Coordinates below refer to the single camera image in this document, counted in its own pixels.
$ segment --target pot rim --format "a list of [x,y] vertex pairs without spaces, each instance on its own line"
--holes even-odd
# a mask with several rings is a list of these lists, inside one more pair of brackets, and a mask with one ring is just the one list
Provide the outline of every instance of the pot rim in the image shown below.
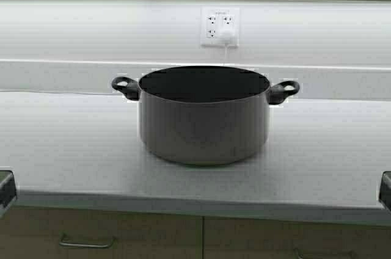
[[[243,97],[243,98],[237,98],[237,99],[232,99],[232,100],[222,100],[222,101],[213,101],[213,102],[188,102],[188,101],[178,101],[178,100],[171,100],[171,99],[168,99],[168,98],[164,98],[164,97],[161,97],[161,96],[157,96],[155,94],[152,94],[146,90],[144,90],[140,83],[142,81],[143,78],[145,78],[146,76],[149,76],[153,73],[157,73],[157,72],[162,72],[164,70],[171,70],[171,69],[179,69],[179,68],[229,68],[229,69],[235,69],[235,70],[241,70],[241,71],[244,71],[244,72],[251,72],[251,73],[254,73],[254,74],[257,74],[259,76],[261,76],[262,78],[264,78],[264,80],[266,80],[266,82],[268,83],[268,86],[267,88],[262,91],[262,92],[259,92],[255,95],[251,95],[251,96],[248,96],[248,97]],[[251,99],[253,97],[259,97],[261,94],[263,93],[267,93],[267,91],[271,88],[271,84],[270,84],[270,81],[267,77],[257,73],[256,71],[252,71],[252,70],[247,70],[247,69],[244,69],[244,68],[237,68],[237,67],[229,67],[229,66],[221,66],[221,65],[184,65],[184,66],[179,66],[179,67],[171,67],[171,68],[163,68],[161,70],[156,70],[156,71],[153,71],[151,73],[147,73],[145,75],[143,75],[143,77],[141,77],[138,82],[138,87],[140,88],[141,92],[143,93],[146,93],[152,97],[156,97],[156,98],[159,98],[159,99],[162,99],[164,101],[170,101],[170,102],[175,102],[175,103],[183,103],[183,104],[196,104],[196,105],[200,105],[200,104],[215,104],[215,103],[231,103],[231,102],[237,102],[237,101],[244,101],[244,100],[247,100],[247,99]]]

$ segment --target drawer handle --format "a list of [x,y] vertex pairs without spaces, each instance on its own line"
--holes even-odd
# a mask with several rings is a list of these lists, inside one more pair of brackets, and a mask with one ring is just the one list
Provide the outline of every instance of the drawer handle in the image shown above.
[[[300,253],[300,250],[299,249],[295,249],[294,250],[294,253],[296,254],[296,259],[310,259],[310,258],[304,258],[301,253]],[[345,255],[345,256],[349,256],[350,259],[356,259],[356,255],[353,251],[350,251],[350,252],[346,252],[346,253],[339,253],[339,254],[335,254],[335,256],[341,256],[341,255]]]
[[80,244],[68,241],[68,236],[63,233],[60,239],[60,246],[62,247],[71,247],[71,248],[80,248],[80,249],[108,249],[116,241],[115,237],[112,237],[111,241],[105,245],[94,245],[94,244]]

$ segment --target dark object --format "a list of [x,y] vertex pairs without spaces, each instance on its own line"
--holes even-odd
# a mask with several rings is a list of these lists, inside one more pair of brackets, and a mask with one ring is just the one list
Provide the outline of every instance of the dark object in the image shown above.
[[381,179],[379,201],[391,211],[391,172],[385,172]]
[[268,136],[269,104],[300,89],[294,81],[270,87],[254,71],[216,66],[167,68],[138,83],[118,77],[112,87],[140,100],[141,139],[151,152],[195,165],[227,164],[258,152]]
[[0,217],[15,200],[16,185],[13,173],[8,170],[0,170]]

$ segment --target electrical outlet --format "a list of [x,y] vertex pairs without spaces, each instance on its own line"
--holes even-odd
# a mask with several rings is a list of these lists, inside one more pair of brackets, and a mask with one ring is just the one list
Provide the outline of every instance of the electrical outlet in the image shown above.
[[201,45],[239,46],[239,8],[203,7]]
[[206,37],[208,37],[208,38],[215,38],[216,37],[216,30],[208,29],[206,31]]

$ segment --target wooden cabinet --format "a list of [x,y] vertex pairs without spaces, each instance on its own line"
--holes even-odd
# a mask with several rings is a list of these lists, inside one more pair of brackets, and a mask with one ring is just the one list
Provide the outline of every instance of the wooden cabinet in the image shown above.
[[389,254],[391,227],[205,219],[205,259],[374,259]]
[[[68,242],[109,249],[61,247]],[[387,258],[391,227],[12,208],[0,219],[0,254],[25,259]]]
[[[59,246],[67,242],[109,249]],[[0,219],[0,254],[24,259],[201,259],[202,218],[112,211],[12,208]]]

